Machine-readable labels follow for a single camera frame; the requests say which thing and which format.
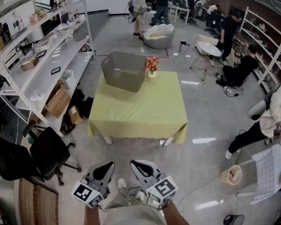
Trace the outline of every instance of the shoe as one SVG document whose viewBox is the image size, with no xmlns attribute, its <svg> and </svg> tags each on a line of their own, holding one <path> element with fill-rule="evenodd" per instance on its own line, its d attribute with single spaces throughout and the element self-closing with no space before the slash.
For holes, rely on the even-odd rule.
<svg viewBox="0 0 281 225">
<path fill-rule="evenodd" d="M 220 59 L 220 63 L 223 64 L 223 65 L 228 65 L 227 62 L 226 62 L 226 60 L 223 61 L 222 59 Z"/>
<path fill-rule="evenodd" d="M 230 153 L 228 150 L 225 152 L 225 158 L 227 159 L 227 160 L 229 160 L 230 158 L 231 158 L 231 156 L 232 156 L 232 153 Z"/>
<path fill-rule="evenodd" d="M 208 59 L 208 62 L 210 64 L 210 66 L 214 67 L 214 61 L 213 60 Z"/>
<path fill-rule="evenodd" d="M 135 195 L 135 199 L 140 200 L 140 201 L 144 201 L 145 194 L 141 190 L 138 190 L 136 195 Z"/>
<path fill-rule="evenodd" d="M 123 178 L 118 179 L 118 189 L 120 190 L 121 188 L 127 188 L 126 180 Z"/>
</svg>

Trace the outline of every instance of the yellow tablecloth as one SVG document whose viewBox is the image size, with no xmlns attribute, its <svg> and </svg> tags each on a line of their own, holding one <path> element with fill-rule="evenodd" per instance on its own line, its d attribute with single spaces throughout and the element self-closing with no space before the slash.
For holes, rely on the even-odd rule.
<svg viewBox="0 0 281 225">
<path fill-rule="evenodd" d="M 88 132 L 103 136 L 185 141 L 187 116 L 177 73 L 158 71 L 136 93 L 109 86 L 103 74 L 89 115 Z"/>
</svg>

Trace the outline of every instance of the metal shelving unit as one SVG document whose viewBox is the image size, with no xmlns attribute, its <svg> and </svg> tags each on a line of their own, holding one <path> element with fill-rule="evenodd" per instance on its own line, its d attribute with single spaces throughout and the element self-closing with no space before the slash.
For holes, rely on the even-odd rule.
<svg viewBox="0 0 281 225">
<path fill-rule="evenodd" d="M 15 8 L 29 2 L 31 0 L 12 0 L 0 7 L 0 18 L 14 10 Z M 53 18 L 61 12 L 71 10 L 73 4 L 83 3 L 85 20 L 70 26 L 68 31 L 58 33 L 58 38 L 54 41 L 52 47 L 46 51 L 45 56 L 39 59 L 35 68 L 23 72 L 18 65 L 13 66 L 10 70 L 6 68 L 3 58 L 6 57 L 27 35 L 39 29 L 44 22 Z M 87 23 L 87 36 L 80 40 L 75 41 L 71 38 L 71 33 L 78 29 L 82 24 Z M 90 52 L 79 52 L 83 45 L 89 45 Z M 66 69 L 74 71 L 76 78 L 75 87 L 68 89 L 67 92 L 72 97 L 74 90 L 87 66 L 90 59 L 95 56 L 93 41 L 91 38 L 88 14 L 86 9 L 86 0 L 80 0 L 75 3 L 71 3 L 70 0 L 66 0 L 66 5 L 50 13 L 47 16 L 33 25 L 28 25 L 27 29 L 22 32 L 17 38 L 9 42 L 0 51 L 0 75 L 4 76 L 8 82 L 8 85 L 4 85 L 0 89 L 0 97 L 6 102 L 6 104 L 26 123 L 30 118 L 25 118 L 19 109 L 30 111 L 30 115 L 34 113 L 40 120 L 41 127 L 52 127 L 60 136 L 63 136 L 60 132 L 60 126 L 62 123 L 63 115 L 66 113 L 64 109 L 62 115 L 59 118 L 55 118 L 49 113 L 46 116 L 41 114 L 45 103 L 51 94 L 56 82 L 60 79 L 62 73 Z M 57 67 L 60 67 L 60 72 L 51 75 L 50 65 L 54 63 Z M 37 90 L 38 93 L 43 93 L 44 97 L 38 102 L 32 102 L 30 97 L 32 93 Z M 15 106 L 13 106 L 6 96 L 18 96 L 19 100 Z"/>
<path fill-rule="evenodd" d="M 267 84 L 267 82 L 264 81 L 265 77 L 267 75 L 270 76 L 270 78 L 273 80 L 273 82 L 275 84 L 279 83 L 279 80 L 277 78 L 277 76 L 271 71 L 274 65 L 277 65 L 279 70 L 281 71 L 281 64 L 280 62 L 277 60 L 278 57 L 281 55 L 281 42 L 280 44 L 277 44 L 268 34 L 266 34 L 260 27 L 256 26 L 254 23 L 252 23 L 252 20 L 248 19 L 248 15 L 253 15 L 255 20 L 256 18 L 262 20 L 265 24 L 267 24 L 268 26 L 270 26 L 272 29 L 274 29 L 279 35 L 281 35 L 281 32 L 275 28 L 272 24 L 270 24 L 268 21 L 266 21 L 264 18 L 260 17 L 258 14 L 252 12 L 249 10 L 249 7 L 247 7 L 246 12 L 245 12 L 245 16 L 242 22 L 242 25 L 240 27 L 239 33 L 241 33 L 241 31 L 243 31 L 246 35 L 249 36 L 249 38 L 251 38 L 253 40 L 253 42 L 255 42 L 256 44 L 258 44 L 260 47 L 263 48 L 263 50 L 266 52 L 266 54 L 270 57 L 271 62 L 269 63 L 269 65 L 266 65 L 265 62 L 262 59 L 262 55 L 261 54 L 256 54 L 256 58 L 259 61 L 259 63 L 262 65 L 262 67 L 265 69 L 265 71 L 262 73 L 261 71 L 254 71 L 256 76 L 258 77 L 258 84 L 262 84 L 263 87 L 265 88 L 266 91 L 270 90 L 270 86 L 269 84 Z M 257 39 L 254 34 L 249 31 L 248 29 L 244 28 L 244 24 L 249 24 L 251 25 L 253 28 L 255 28 L 256 30 L 258 30 L 258 32 L 260 32 L 261 34 L 263 34 L 267 40 L 269 40 L 272 44 L 274 44 L 275 47 L 277 47 L 277 51 L 275 54 L 271 54 L 270 51 L 268 51 L 268 49 L 263 45 L 262 41 L 260 41 L 259 39 Z"/>
</svg>

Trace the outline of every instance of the flower vase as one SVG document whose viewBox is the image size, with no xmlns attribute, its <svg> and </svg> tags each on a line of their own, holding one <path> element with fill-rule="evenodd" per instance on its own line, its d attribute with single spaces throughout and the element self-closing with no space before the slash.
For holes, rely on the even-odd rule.
<svg viewBox="0 0 281 225">
<path fill-rule="evenodd" d="M 157 70 L 156 71 L 147 71 L 147 77 L 148 78 L 156 78 L 157 77 Z"/>
</svg>

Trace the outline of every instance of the table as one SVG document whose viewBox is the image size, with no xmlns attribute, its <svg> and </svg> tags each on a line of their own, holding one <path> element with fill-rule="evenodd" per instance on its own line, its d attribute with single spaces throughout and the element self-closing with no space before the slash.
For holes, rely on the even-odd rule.
<svg viewBox="0 0 281 225">
<path fill-rule="evenodd" d="M 257 191 L 250 193 L 237 193 L 237 196 L 255 195 L 251 204 L 258 203 L 269 198 L 281 188 L 279 177 L 281 175 L 281 146 L 273 145 L 271 148 L 252 155 L 252 159 L 238 164 L 256 162 L 257 168 Z"/>
<path fill-rule="evenodd" d="M 203 51 L 201 53 L 199 53 L 198 57 L 192 62 L 191 66 L 189 67 L 190 69 L 192 69 L 193 65 L 195 64 L 195 62 L 199 59 L 200 56 L 209 56 L 209 55 L 213 55 L 215 57 L 220 56 L 221 55 L 221 51 L 214 45 L 212 45 L 209 42 L 203 42 L 200 41 L 197 43 L 197 46 Z M 202 81 L 204 81 L 208 68 L 209 68 L 209 62 L 208 59 L 205 59 L 205 72 L 202 78 Z"/>
<path fill-rule="evenodd" d="M 106 84 L 101 74 L 89 115 L 88 133 L 101 133 L 108 144 L 116 138 L 168 138 L 185 141 L 187 116 L 175 72 L 158 71 L 157 78 L 145 78 L 136 93 Z"/>
<path fill-rule="evenodd" d="M 175 10 L 176 10 L 176 11 L 175 11 L 175 20 L 174 20 L 174 24 L 176 24 L 176 19 L 177 19 L 178 10 L 187 12 L 186 18 L 185 18 L 185 26 L 186 26 L 186 25 L 187 25 L 187 20 L 188 20 L 188 15 L 189 15 L 190 10 L 187 9 L 187 8 L 176 7 L 176 6 L 174 6 L 171 2 L 168 2 L 168 6 L 169 6 L 169 8 L 170 8 L 170 14 L 171 14 L 171 10 L 172 10 L 172 9 L 175 9 Z"/>
</svg>

